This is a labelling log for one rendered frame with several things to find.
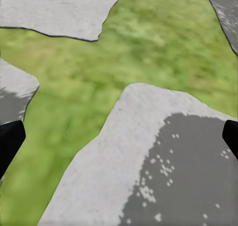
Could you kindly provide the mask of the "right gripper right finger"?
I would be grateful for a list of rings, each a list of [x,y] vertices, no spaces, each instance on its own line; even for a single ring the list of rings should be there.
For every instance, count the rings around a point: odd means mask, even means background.
[[[230,150],[238,159],[238,122],[227,120],[224,126],[222,137]]]

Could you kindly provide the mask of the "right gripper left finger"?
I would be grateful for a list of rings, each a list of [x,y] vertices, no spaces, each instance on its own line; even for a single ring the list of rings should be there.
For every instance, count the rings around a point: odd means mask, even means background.
[[[21,147],[25,136],[21,120],[0,125],[0,179]]]

